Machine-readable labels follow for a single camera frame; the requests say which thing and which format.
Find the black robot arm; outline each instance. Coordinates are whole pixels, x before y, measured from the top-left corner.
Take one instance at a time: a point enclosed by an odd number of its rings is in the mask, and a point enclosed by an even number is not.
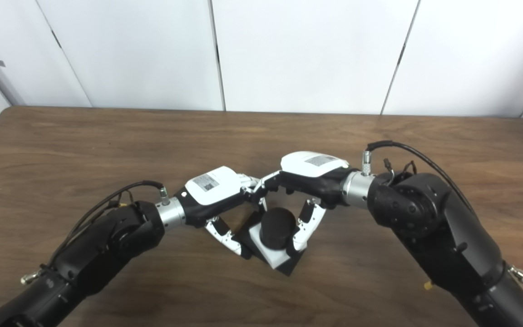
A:
[[[164,226],[153,203],[137,201],[99,217],[64,247],[19,296],[0,307],[0,327],[55,327],[130,259],[155,247]]]
[[[166,231],[179,225],[206,226],[213,216],[249,200],[249,187],[256,182],[221,167],[189,180],[171,198],[162,184],[152,181],[114,192],[76,223],[46,265],[22,278],[31,285],[0,307],[0,327],[56,327],[130,259],[157,246]],[[124,192],[143,185],[159,189],[161,201],[134,201],[129,193],[131,204],[120,204]]]
[[[389,172],[371,174],[371,152],[379,147],[405,149],[439,176],[417,173],[413,162],[396,173],[388,160]],[[410,165],[413,173],[407,171]],[[282,170],[266,185],[270,191],[280,186],[313,195],[327,209],[368,209],[378,225],[393,230],[431,282],[450,292],[479,326],[523,327],[523,289],[514,280],[523,283],[523,271],[502,259],[451,178],[412,147],[393,141],[369,144],[362,170],[328,155],[292,153],[282,158]]]
[[[523,289],[514,280],[523,283],[523,271],[502,259],[463,193],[419,151],[393,141],[370,144],[363,155],[363,171],[370,170],[371,151],[384,146],[417,155],[444,179],[405,170],[395,174],[385,160],[390,172],[373,178],[366,195],[376,223],[393,230],[430,281],[450,292],[478,326],[523,327]],[[361,173],[355,180],[362,178],[370,174]],[[363,192],[351,192],[349,197],[357,202]]]

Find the cable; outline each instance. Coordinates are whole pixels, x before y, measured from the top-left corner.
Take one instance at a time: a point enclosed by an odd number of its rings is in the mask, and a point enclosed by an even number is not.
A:
[[[417,174],[417,166],[415,166],[415,161],[411,160],[408,164],[405,165],[405,168],[403,168],[403,173],[407,172],[409,169],[409,166],[413,167],[413,174]]]
[[[372,151],[374,151],[374,149],[383,148],[383,147],[397,147],[397,148],[401,148],[401,149],[409,151],[413,155],[416,155],[417,157],[419,157],[419,159],[423,160],[427,165],[429,165],[436,172],[438,172],[438,174],[440,174],[440,176],[442,176],[442,178],[444,178],[445,182],[447,182],[447,184],[449,184],[449,186],[457,194],[459,199],[461,199],[463,204],[465,204],[467,209],[469,209],[469,211],[471,211],[471,213],[473,213],[474,216],[477,217],[477,214],[475,213],[473,207],[471,207],[471,203],[469,203],[469,201],[467,200],[465,195],[463,195],[463,192],[461,192],[461,190],[457,187],[455,182],[453,182],[453,180],[447,175],[447,173],[444,170],[442,170],[441,167],[439,167],[431,159],[429,159],[429,157],[427,157],[423,153],[420,153],[418,150],[414,149],[413,147],[410,147],[409,145],[406,145],[406,144],[403,144],[403,143],[399,143],[399,142],[393,142],[390,139],[386,139],[384,141],[377,141],[377,142],[369,143],[367,145],[367,148],[365,149],[365,151],[371,151],[372,152]]]
[[[140,182],[129,184],[129,185],[125,186],[124,188],[121,188],[120,190],[112,193],[111,195],[108,195],[106,198],[104,198],[102,201],[100,201],[94,207],[92,207],[90,210],[88,210],[87,213],[85,213],[82,216],[82,218],[80,218],[78,220],[78,222],[76,222],[74,227],[68,233],[68,236],[66,236],[66,239],[64,241],[62,241],[61,244],[58,246],[58,248],[54,251],[54,253],[52,253],[52,255],[51,255],[51,257],[50,257],[50,259],[48,261],[48,266],[50,266],[50,265],[52,265],[52,263],[54,263],[54,260],[56,260],[56,257],[58,256],[58,254],[60,254],[60,251],[62,251],[64,249],[64,247],[67,246],[67,244],[70,242],[70,240],[72,240],[74,238],[74,236],[76,236],[81,231],[83,231],[85,228],[87,228],[89,225],[91,225],[106,210],[111,209],[111,207],[110,206],[105,207],[104,209],[99,211],[96,215],[94,215],[93,218],[91,219],[91,221],[88,224],[82,226],[82,224],[86,221],[86,219],[88,219],[88,217],[90,217],[90,215],[92,215],[96,210],[100,209],[100,207],[102,207],[102,205],[104,205],[105,203],[110,202],[110,200],[113,199],[114,197],[118,196],[118,200],[119,200],[118,202],[120,202],[120,199],[122,198],[122,194],[124,192],[128,192],[129,198],[131,199],[131,203],[133,203],[133,201],[134,201],[133,194],[129,190],[131,188],[136,188],[138,186],[152,186],[152,187],[157,188],[159,190],[164,188],[164,185],[162,185],[159,182],[154,182],[152,180],[143,180],[143,181],[140,181]]]

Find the label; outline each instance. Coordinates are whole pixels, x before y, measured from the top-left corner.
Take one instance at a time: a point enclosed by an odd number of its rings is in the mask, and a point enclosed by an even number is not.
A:
[[[317,155],[316,157],[307,159],[307,160],[305,160],[305,162],[307,162],[308,164],[312,164],[314,166],[320,167],[320,166],[324,165],[325,163],[327,164],[328,162],[332,162],[334,160],[338,160],[338,158],[333,157],[331,155],[321,154],[321,155]]]
[[[202,174],[193,178],[193,183],[197,184],[203,191],[209,191],[219,185],[209,174]]]

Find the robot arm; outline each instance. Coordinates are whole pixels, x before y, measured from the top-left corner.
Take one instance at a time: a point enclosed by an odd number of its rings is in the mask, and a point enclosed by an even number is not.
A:
[[[236,235],[223,224],[211,220],[207,228],[211,234],[230,250],[249,258],[252,255],[268,263],[272,269],[289,276],[307,248],[308,240],[318,228],[327,208],[342,203],[340,181],[349,173],[357,171],[349,168],[348,162],[320,153],[300,151],[282,159],[282,170],[271,173],[259,180],[250,190],[250,202],[258,205]],[[304,202],[301,213],[296,218],[284,208],[267,209],[265,196],[279,187],[286,192],[301,191],[314,198]]]
[[[523,283],[523,271],[503,261],[457,186],[448,176],[446,183],[434,174],[395,174],[390,164],[390,172],[373,175],[373,150],[365,151],[362,171],[336,157],[292,153],[282,159],[276,183],[321,199],[327,209],[368,209],[378,225],[393,230],[431,283],[450,292],[479,326],[523,326],[523,290],[514,280]]]
[[[166,231],[179,225],[206,226],[210,218],[249,200],[255,184],[257,179],[221,167],[191,179],[172,198],[162,184],[151,181],[111,194],[79,221],[47,265],[21,279],[31,285],[0,307],[0,327],[57,326],[87,296],[100,292],[130,259],[157,246]],[[111,201],[140,185],[158,188],[161,201],[122,207]],[[107,207],[85,222],[104,203],[112,211],[102,215]]]

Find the wood grain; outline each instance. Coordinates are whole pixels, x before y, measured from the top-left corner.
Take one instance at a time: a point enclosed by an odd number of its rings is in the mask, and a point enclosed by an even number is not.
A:
[[[0,305],[87,209],[120,186],[149,178],[177,190],[222,165],[261,177],[303,149],[359,165],[366,143],[379,139],[438,162],[504,258],[523,268],[523,119],[12,107],[0,116]],[[411,159],[381,149],[375,171],[385,157],[396,166]],[[428,171],[421,162],[419,169]],[[151,190],[135,195],[157,200]],[[269,203],[296,213],[303,199],[281,193]],[[249,210],[224,219],[237,228]],[[183,227],[62,326],[474,325],[446,292],[423,290],[426,281],[390,230],[358,209],[326,214],[292,277]]]

